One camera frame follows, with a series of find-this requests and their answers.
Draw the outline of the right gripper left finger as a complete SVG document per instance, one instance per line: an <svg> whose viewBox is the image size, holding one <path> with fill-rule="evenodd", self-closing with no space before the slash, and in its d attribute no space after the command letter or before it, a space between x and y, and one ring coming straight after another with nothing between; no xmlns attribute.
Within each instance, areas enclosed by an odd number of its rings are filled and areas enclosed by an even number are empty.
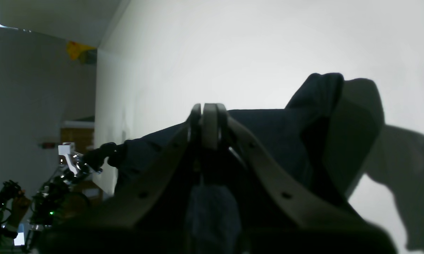
<svg viewBox="0 0 424 254"><path fill-rule="evenodd" d="M183 228L191 188L199 180L194 164L203 149L218 148L218 106L196 104L186 122L141 138L161 141L143 172L104 204L89 212L89 227L110 230Z"/></svg>

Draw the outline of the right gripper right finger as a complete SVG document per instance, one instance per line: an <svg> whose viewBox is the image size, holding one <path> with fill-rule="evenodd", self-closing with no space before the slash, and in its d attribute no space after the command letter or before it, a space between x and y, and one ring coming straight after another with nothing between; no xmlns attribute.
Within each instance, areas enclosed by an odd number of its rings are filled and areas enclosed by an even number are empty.
<svg viewBox="0 0 424 254"><path fill-rule="evenodd" d="M238 254L395 254L389 236L315 196L217 104L217 145L237 162L228 186L241 212Z"/></svg>

